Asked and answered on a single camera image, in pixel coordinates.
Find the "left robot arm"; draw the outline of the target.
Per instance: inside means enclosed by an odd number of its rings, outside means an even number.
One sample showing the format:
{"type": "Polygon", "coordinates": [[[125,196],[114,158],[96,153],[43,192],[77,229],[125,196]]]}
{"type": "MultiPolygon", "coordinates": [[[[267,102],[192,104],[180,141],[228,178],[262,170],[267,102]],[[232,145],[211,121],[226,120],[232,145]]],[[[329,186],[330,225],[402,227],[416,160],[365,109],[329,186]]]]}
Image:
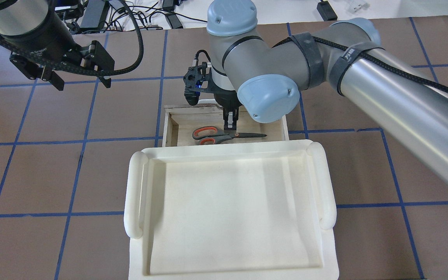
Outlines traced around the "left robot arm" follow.
{"type": "Polygon", "coordinates": [[[0,35],[13,46],[62,66],[114,69],[114,59],[101,43],[78,45],[45,0],[0,0],[0,35]]]}

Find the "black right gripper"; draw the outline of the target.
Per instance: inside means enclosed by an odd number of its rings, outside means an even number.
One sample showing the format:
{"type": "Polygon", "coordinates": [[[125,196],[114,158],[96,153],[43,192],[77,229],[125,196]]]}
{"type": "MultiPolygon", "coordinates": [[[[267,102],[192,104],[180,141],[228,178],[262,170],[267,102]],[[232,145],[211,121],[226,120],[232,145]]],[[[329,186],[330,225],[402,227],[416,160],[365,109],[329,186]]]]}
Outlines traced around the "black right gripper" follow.
{"type": "Polygon", "coordinates": [[[238,124],[238,111],[242,106],[235,91],[217,90],[213,93],[217,104],[222,107],[225,131],[236,131],[238,124]]]}

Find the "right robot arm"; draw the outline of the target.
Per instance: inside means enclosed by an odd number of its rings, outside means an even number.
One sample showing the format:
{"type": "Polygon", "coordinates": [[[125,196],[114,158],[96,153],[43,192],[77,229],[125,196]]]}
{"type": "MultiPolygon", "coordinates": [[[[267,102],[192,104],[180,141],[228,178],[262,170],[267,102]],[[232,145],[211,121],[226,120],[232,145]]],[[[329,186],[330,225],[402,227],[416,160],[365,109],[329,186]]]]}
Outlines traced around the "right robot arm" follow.
{"type": "Polygon", "coordinates": [[[300,92],[328,82],[448,184],[448,86],[428,80],[382,46],[371,21],[338,21],[269,47],[251,0],[214,0],[207,32],[217,85],[236,91],[256,122],[274,122],[300,92]]]}

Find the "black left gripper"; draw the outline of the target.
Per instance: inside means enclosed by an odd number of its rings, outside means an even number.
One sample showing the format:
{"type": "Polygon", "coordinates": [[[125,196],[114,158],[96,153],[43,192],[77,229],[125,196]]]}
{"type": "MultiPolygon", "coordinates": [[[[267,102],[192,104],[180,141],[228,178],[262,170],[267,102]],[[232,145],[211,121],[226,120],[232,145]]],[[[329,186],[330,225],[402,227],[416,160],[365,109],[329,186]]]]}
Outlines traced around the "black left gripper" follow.
{"type": "MultiPolygon", "coordinates": [[[[114,59],[96,40],[85,47],[73,40],[36,43],[28,52],[41,60],[46,60],[46,63],[38,63],[29,56],[16,52],[10,54],[9,60],[27,78],[49,78],[49,83],[58,91],[64,90],[65,82],[55,72],[55,67],[51,66],[50,62],[60,66],[76,66],[83,70],[114,70],[114,59]]],[[[105,88],[111,87],[111,76],[99,76],[98,79],[105,88]]]]}

